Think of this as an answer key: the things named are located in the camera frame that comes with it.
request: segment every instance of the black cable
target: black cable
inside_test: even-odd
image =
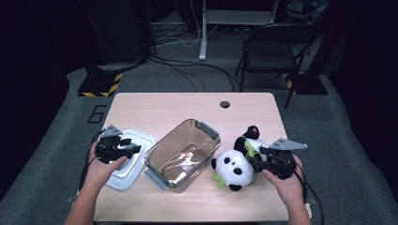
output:
[[[319,211],[321,213],[321,225],[324,224],[324,212],[323,212],[323,207],[321,202],[319,201],[318,196],[316,195],[315,191],[313,190],[313,188],[310,186],[310,184],[307,182],[307,180],[305,180],[305,175],[304,175],[304,171],[302,170],[302,168],[299,166],[299,164],[295,161],[295,164],[299,167],[299,169],[301,170],[302,173],[302,179],[300,177],[300,175],[296,172],[296,170],[294,170],[289,163],[287,163],[283,158],[275,156],[276,158],[278,158],[280,161],[282,161],[284,164],[286,164],[289,169],[295,174],[295,176],[298,178],[298,180],[300,181],[301,185],[302,185],[302,189],[303,191],[306,192],[306,187],[308,187],[308,189],[313,193],[316,203],[318,204],[319,207]]]
[[[301,170],[301,172],[302,172],[302,175],[303,175],[303,177],[304,177],[304,171],[303,171],[302,168],[297,164],[297,162],[296,162],[296,165],[300,168],[300,170]],[[314,197],[315,197],[316,203],[318,204],[319,211],[320,211],[320,213],[321,213],[321,224],[323,225],[323,224],[324,224],[324,220],[325,220],[325,216],[324,216],[322,204],[321,204],[321,202],[319,201],[318,196],[316,195],[315,191],[314,191],[313,188],[310,186],[310,184],[309,184],[306,180],[304,180],[304,183],[305,183],[305,185],[308,187],[308,189],[313,193],[313,195],[314,195]]]
[[[235,90],[234,83],[233,83],[233,81],[232,81],[231,79],[233,79],[233,80],[235,81],[235,83],[236,83],[238,86],[240,86],[240,83],[237,81],[237,79],[236,79],[234,76],[232,76],[228,71],[226,71],[225,69],[220,68],[220,67],[212,66],[212,65],[210,65],[210,64],[205,64],[205,63],[189,62],[189,61],[175,60],[175,59],[165,59],[165,58],[160,58],[160,57],[158,57],[157,55],[153,55],[153,54],[150,54],[149,57],[154,57],[154,58],[157,58],[157,59],[159,59],[159,60],[161,60],[161,61],[164,61],[164,62],[169,61],[169,62],[176,62],[176,63],[185,63],[185,64],[188,64],[188,65],[180,65],[180,64],[169,64],[169,63],[168,63],[168,64],[167,64],[168,66],[169,66],[169,65],[175,66],[175,67],[191,67],[191,66],[198,66],[198,67],[215,68],[215,69],[221,71],[222,73],[224,73],[224,74],[227,76],[227,78],[229,79],[229,81],[230,81],[230,83],[231,83],[231,85],[232,85],[232,88],[233,88],[234,92],[236,92],[236,90]]]
[[[154,45],[155,46],[160,46],[162,44],[166,44],[170,39],[179,39],[180,41],[183,41],[183,38],[187,38],[190,36],[190,34],[187,31],[183,31],[180,34],[175,34],[175,35],[167,35],[167,31],[169,31],[168,29],[160,29],[157,30],[156,32],[161,32],[160,35],[157,36],[157,40],[155,40]]]
[[[90,157],[90,150],[91,150],[91,148],[92,148],[92,146],[93,146],[93,144],[94,144],[94,141],[98,138],[98,136],[102,133],[102,131],[99,131],[99,132],[91,139],[91,142],[90,142],[90,144],[88,145],[88,150],[87,150],[87,152],[85,153],[84,167],[83,167],[83,170],[82,170],[82,174],[81,174],[81,176],[80,176],[79,191],[82,189],[82,187],[83,187],[83,185],[84,185],[84,180],[85,180],[85,177],[87,176],[88,166],[90,166],[90,164],[91,164],[91,162],[93,162],[94,158],[96,158],[96,157],[100,154],[100,152],[99,152],[99,153],[96,154],[90,161],[88,161],[88,160],[89,160],[89,157]]]
[[[155,62],[155,63],[159,63],[159,64],[162,64],[162,65],[166,65],[166,66],[168,66],[168,67],[174,69],[175,71],[177,71],[182,77],[185,78],[185,80],[187,80],[187,81],[192,85],[193,90],[194,90],[195,92],[197,92],[195,85],[193,84],[193,82],[192,82],[190,79],[188,79],[188,78],[184,75],[184,73],[189,74],[189,75],[192,75],[193,77],[196,77],[199,81],[201,81],[201,83],[202,83],[202,85],[203,85],[203,92],[205,92],[205,83],[204,83],[203,80],[200,79],[198,76],[196,76],[196,75],[194,75],[194,74],[192,74],[192,73],[189,73],[189,72],[182,71],[182,70],[180,70],[180,69],[174,67],[173,65],[170,65],[170,64],[166,63],[166,62],[165,62],[164,60],[162,60],[162,59],[160,59],[161,62],[158,62],[158,61],[152,59],[151,57],[149,57],[149,60],[151,60],[152,62]]]

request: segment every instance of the human hand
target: human hand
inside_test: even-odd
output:
[[[96,157],[97,144],[97,142],[94,142],[90,149],[87,163],[92,161],[88,166],[83,188],[89,188],[91,191],[97,191],[99,193],[112,173],[126,162],[127,157],[121,157],[110,164],[105,164]]]
[[[293,155],[293,157],[297,164],[302,168],[301,160],[295,155]],[[302,179],[302,171],[299,167],[296,167],[296,172]],[[302,184],[294,174],[289,178],[281,180],[270,171],[263,170],[262,173],[267,180],[277,188],[279,196],[288,209],[293,207],[293,205],[304,205]]]

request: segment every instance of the table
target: table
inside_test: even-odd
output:
[[[274,23],[278,4],[279,0],[273,0],[271,11],[212,10],[207,9],[207,0],[203,0],[202,43],[199,52],[199,60],[206,60],[208,23],[244,25]]]
[[[273,143],[286,138],[274,96],[270,93],[121,93],[104,127],[134,129],[157,141],[186,119],[207,123],[220,133],[215,157],[232,148],[248,126]],[[125,191],[104,187],[97,201],[96,221],[218,222],[287,220],[275,187],[261,174],[242,190],[219,188],[211,166],[182,193],[155,187],[143,172]]]

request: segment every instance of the panda plush toy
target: panda plush toy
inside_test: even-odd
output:
[[[225,150],[213,158],[211,167],[217,172],[213,177],[218,180],[220,188],[227,185],[231,190],[238,191],[249,185],[254,177],[253,166],[241,152],[234,149]]]

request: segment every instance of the panda ear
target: panda ear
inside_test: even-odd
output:
[[[217,165],[217,159],[213,158],[211,160],[211,167],[213,168],[213,170],[216,170],[216,165]]]
[[[239,191],[242,189],[242,186],[237,186],[237,185],[229,185],[229,188],[233,191]]]

